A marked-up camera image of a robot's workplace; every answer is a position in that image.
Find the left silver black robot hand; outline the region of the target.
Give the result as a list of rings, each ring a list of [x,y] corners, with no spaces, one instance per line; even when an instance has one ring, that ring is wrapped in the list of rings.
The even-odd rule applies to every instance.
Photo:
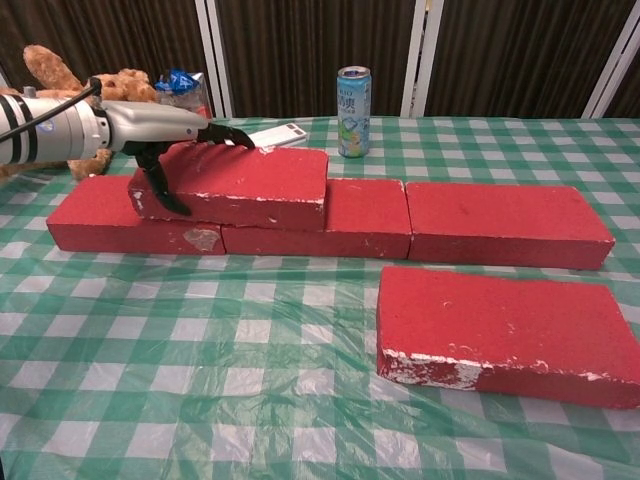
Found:
[[[174,106],[152,102],[104,101],[95,111],[109,126],[108,148],[136,159],[155,197],[168,211],[189,216],[191,210],[169,190],[159,157],[179,142],[224,144],[253,149],[244,131],[212,123],[207,118]]]

